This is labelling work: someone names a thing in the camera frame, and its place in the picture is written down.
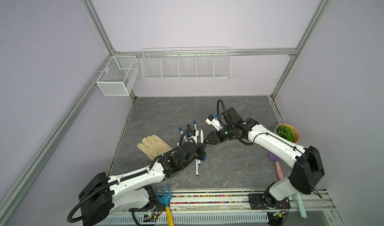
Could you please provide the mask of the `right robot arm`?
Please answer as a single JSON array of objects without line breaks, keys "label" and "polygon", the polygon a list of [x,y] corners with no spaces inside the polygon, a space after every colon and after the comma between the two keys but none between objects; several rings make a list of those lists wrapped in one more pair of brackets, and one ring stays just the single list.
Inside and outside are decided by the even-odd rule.
[{"label": "right robot arm", "polygon": [[238,140],[243,145],[257,144],[291,167],[291,174],[273,182],[264,191],[261,204],[274,209],[297,193],[309,195],[325,175],[321,155],[313,146],[305,148],[269,131],[258,121],[242,119],[234,108],[226,109],[222,99],[217,101],[217,112],[206,122],[215,130],[206,136],[207,145],[218,145],[227,140]]}]

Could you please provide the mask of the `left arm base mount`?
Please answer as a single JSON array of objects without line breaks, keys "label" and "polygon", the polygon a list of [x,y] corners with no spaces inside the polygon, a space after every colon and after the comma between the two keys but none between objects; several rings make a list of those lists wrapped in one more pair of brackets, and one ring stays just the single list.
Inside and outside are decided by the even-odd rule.
[{"label": "left arm base mount", "polygon": [[149,202],[142,208],[130,209],[130,212],[161,212],[164,209],[157,196],[153,193],[149,194]]}]

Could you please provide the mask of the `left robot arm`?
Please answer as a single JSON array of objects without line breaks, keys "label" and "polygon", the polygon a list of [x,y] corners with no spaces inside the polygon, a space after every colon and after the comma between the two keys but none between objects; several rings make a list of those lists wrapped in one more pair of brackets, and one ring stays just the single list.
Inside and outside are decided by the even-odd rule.
[{"label": "left robot arm", "polygon": [[176,148],[159,154],[142,169],[117,176],[95,175],[79,193],[67,222],[94,226],[117,211],[153,209],[160,201],[151,185],[177,176],[195,160],[203,161],[206,146],[201,138],[180,140]]}]

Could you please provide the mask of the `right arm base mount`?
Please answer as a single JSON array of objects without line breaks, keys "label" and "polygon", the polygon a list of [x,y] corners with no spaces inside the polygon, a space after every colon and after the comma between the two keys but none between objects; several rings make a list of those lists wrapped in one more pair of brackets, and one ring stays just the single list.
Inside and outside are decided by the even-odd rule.
[{"label": "right arm base mount", "polygon": [[290,210],[291,205],[288,198],[282,201],[275,200],[272,196],[263,193],[248,195],[249,204],[252,210]]}]

